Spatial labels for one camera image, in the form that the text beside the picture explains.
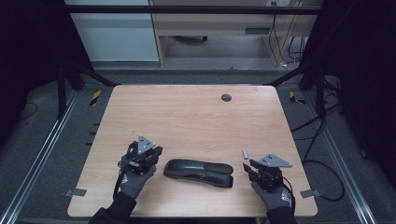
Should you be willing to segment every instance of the black handle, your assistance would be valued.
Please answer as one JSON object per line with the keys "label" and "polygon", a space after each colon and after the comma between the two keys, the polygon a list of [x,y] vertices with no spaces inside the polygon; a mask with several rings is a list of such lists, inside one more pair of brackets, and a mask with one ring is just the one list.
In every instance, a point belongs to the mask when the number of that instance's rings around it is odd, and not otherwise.
{"label": "black handle", "polygon": [[233,167],[224,163],[204,162],[204,169],[222,175],[230,175],[233,173]]}

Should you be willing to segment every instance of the glove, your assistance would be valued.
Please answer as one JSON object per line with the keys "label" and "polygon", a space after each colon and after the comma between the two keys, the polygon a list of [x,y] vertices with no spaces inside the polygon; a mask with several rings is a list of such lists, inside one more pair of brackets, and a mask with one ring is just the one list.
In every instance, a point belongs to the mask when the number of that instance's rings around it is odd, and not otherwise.
{"label": "glove", "polygon": [[252,181],[251,187],[253,187],[254,191],[260,195],[262,201],[267,207],[267,211],[279,207],[290,207],[291,194],[284,186],[280,186],[271,192],[267,192],[263,190],[256,181]]}
{"label": "glove", "polygon": [[127,171],[120,183],[120,191],[129,197],[136,199],[143,186],[150,177],[152,177],[157,170],[155,165],[151,166],[146,174],[138,175],[134,171]]}

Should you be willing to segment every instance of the metal bracket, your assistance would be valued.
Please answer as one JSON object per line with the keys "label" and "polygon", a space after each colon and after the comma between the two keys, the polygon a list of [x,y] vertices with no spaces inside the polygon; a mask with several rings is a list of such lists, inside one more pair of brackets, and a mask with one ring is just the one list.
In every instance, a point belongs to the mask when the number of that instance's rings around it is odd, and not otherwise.
{"label": "metal bracket", "polygon": [[287,167],[287,168],[292,167],[291,163],[280,159],[278,156],[272,153],[259,159],[257,162],[266,167]]}
{"label": "metal bracket", "polygon": [[149,149],[155,147],[155,144],[149,141],[147,138],[139,135],[138,142],[137,142],[137,155],[142,155]]}
{"label": "metal bracket", "polygon": [[85,193],[87,193],[87,190],[85,189],[67,189],[64,192],[64,196],[73,197],[73,195],[76,195],[76,196],[84,197]]}
{"label": "metal bracket", "polygon": [[308,189],[308,190],[303,190],[300,191],[301,196],[303,198],[309,198],[309,197],[318,197],[321,196],[321,193],[318,189]]}

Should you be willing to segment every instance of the black curtain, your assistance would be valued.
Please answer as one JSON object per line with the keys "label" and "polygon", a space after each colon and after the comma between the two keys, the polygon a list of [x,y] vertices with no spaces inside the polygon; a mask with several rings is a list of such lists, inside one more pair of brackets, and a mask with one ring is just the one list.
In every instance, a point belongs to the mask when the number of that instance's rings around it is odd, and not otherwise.
{"label": "black curtain", "polygon": [[[351,2],[327,0],[324,5],[347,9]],[[323,51],[322,67],[325,75],[341,80],[340,100],[361,147],[396,188],[396,2],[358,0],[346,17],[319,16],[303,63],[337,25]]]}
{"label": "black curtain", "polygon": [[[19,120],[29,91],[56,80],[60,62],[74,61],[93,71],[70,15],[41,10],[43,4],[64,1],[0,1],[0,146]],[[82,82],[77,70],[65,72]]]}

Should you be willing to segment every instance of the robotic hand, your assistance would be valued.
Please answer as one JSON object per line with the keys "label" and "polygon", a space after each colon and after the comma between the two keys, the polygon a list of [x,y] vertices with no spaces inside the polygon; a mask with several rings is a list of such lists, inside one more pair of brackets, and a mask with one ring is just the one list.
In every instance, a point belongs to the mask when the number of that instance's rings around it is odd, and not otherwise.
{"label": "robotic hand", "polygon": [[127,153],[119,161],[120,173],[113,198],[117,197],[120,189],[121,192],[136,199],[146,181],[154,175],[155,164],[162,153],[162,147],[155,147],[154,143],[142,135],[139,136],[138,142],[133,141]]}
{"label": "robotic hand", "polygon": [[265,191],[256,181],[252,181],[251,187],[259,194],[268,211],[279,207],[291,206],[291,194],[284,186],[272,191]]}
{"label": "robotic hand", "polygon": [[136,199],[140,191],[142,191],[146,181],[154,175],[156,170],[156,166],[153,165],[149,168],[147,173],[142,175],[138,175],[132,170],[127,171],[122,177],[120,191]]}
{"label": "robotic hand", "polygon": [[290,189],[283,183],[284,177],[279,167],[291,167],[291,164],[281,160],[279,157],[269,154],[258,161],[250,160],[254,171],[246,164],[244,170],[248,173],[251,187],[258,193],[265,203],[267,210],[279,207],[290,207],[294,214],[295,199]]}

